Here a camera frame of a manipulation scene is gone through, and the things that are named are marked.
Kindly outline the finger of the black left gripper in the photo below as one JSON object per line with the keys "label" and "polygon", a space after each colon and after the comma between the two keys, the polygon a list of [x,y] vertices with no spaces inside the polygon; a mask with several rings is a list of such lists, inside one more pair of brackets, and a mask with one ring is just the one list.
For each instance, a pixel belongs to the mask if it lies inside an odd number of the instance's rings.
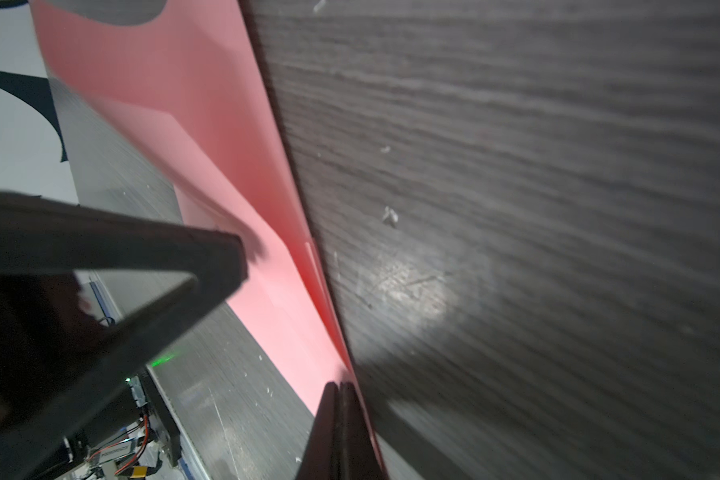
{"label": "finger of the black left gripper", "polygon": [[0,479],[107,434],[127,379],[246,277],[237,235],[0,192]]}

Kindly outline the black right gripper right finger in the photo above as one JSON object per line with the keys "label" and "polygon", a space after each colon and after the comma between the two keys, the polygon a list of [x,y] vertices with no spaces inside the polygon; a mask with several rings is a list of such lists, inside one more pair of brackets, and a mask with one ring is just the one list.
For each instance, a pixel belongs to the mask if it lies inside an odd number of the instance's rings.
{"label": "black right gripper right finger", "polygon": [[339,387],[338,478],[387,478],[377,458],[365,413],[352,383],[342,383]]}

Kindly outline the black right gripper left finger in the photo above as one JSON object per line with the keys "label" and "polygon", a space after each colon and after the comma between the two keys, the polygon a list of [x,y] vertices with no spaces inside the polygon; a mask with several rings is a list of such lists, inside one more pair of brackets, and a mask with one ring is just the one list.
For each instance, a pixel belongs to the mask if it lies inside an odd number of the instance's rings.
{"label": "black right gripper left finger", "polygon": [[296,480],[330,480],[336,477],[334,433],[338,385],[325,385]]}

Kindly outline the pink paper sheet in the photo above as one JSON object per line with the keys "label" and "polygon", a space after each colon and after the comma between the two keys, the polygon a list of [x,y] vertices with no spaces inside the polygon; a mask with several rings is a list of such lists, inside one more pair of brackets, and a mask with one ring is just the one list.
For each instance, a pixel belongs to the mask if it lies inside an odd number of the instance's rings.
{"label": "pink paper sheet", "polygon": [[306,407],[355,386],[385,472],[238,3],[169,1],[136,26],[30,8],[46,64],[173,182],[183,220],[240,236],[228,305]]}

